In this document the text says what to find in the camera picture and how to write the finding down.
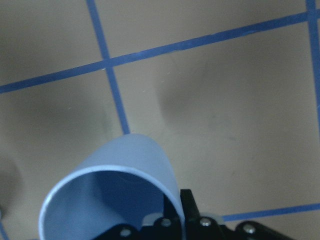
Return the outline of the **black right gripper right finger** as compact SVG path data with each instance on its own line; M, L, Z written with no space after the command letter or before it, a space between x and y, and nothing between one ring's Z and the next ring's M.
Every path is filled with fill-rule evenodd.
M290 240L291 237L256 221L242 221L234 230L220 216L201 214L190 189L180 191L187 240Z

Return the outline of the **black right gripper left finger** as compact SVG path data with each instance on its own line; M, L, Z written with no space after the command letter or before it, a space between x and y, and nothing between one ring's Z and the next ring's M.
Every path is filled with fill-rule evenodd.
M163 212L159 216L146 216L150 220L137 229L130 224L117 224L96 236L96 240L181 240L181 220L169 198L163 195Z

